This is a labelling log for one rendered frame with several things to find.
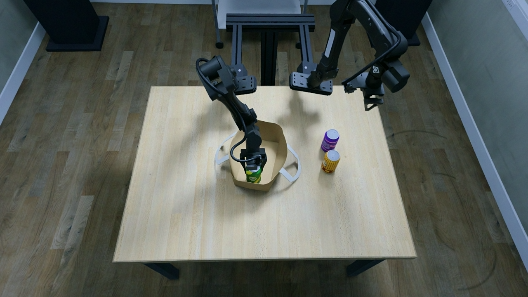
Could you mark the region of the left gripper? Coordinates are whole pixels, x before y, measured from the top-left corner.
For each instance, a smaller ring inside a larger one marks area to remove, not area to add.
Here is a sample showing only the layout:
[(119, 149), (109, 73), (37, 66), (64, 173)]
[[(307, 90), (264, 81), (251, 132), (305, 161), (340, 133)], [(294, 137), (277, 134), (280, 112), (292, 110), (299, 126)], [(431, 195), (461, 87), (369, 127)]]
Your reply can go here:
[[(382, 84), (383, 82), (380, 78), (373, 76), (370, 71), (368, 73), (360, 74), (349, 83), (350, 86), (346, 84), (347, 91), (360, 88), (361, 92), (363, 92), (365, 111), (369, 111), (374, 107), (384, 103), (383, 99), (370, 98), (372, 95), (378, 95), (378, 97), (382, 97), (385, 94)], [(368, 104), (373, 105), (368, 108)]]

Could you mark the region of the tan bag floor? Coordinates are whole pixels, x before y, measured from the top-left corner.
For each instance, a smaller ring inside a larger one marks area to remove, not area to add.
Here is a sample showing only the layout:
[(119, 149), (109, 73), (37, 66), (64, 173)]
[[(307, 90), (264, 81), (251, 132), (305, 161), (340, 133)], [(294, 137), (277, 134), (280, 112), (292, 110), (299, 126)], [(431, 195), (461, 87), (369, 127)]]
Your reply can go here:
[[(265, 148), (267, 161), (263, 168), (262, 179), (259, 184), (268, 184), (271, 181), (272, 171), (275, 165), (276, 153), (278, 150), (278, 144), (279, 143), (277, 142), (262, 140), (260, 148)], [(245, 170), (243, 169), (243, 166), (241, 164), (236, 180), (247, 182)]]

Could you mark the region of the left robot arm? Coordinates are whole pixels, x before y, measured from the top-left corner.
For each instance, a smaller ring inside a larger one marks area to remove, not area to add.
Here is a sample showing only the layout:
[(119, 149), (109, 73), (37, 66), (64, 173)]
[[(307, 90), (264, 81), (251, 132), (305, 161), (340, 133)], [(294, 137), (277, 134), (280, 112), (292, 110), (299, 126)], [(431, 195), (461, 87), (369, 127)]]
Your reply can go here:
[[(317, 64), (315, 71), (311, 71), (311, 75), (293, 72), (293, 87), (318, 92), (332, 92), (332, 80), (336, 78), (338, 73), (338, 57), (347, 32), (351, 24), (355, 23), (355, 19), (358, 19), (371, 37), (372, 43), (375, 45), (374, 49), (377, 51), (375, 59), (397, 42), (396, 36), (391, 33), (388, 26), (367, 0), (337, 0), (330, 7), (330, 18), (330, 33), (322, 59)], [(401, 42), (387, 56), (372, 65), (370, 72), (376, 78), (380, 78), (392, 93), (395, 93), (407, 84), (410, 73), (404, 69), (403, 63), (398, 60), (407, 52), (407, 39), (393, 26), (391, 28), (401, 36)]]

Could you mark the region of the purple drink can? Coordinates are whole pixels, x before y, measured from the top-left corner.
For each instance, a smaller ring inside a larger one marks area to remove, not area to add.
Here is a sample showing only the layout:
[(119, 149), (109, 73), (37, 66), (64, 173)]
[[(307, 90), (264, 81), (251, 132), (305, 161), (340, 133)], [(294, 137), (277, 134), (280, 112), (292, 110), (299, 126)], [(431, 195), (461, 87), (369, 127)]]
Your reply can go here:
[(330, 150), (335, 150), (335, 147), (337, 145), (339, 139), (338, 131), (335, 129), (328, 130), (325, 135), (324, 139), (322, 141), (322, 150), (325, 152), (328, 152)]

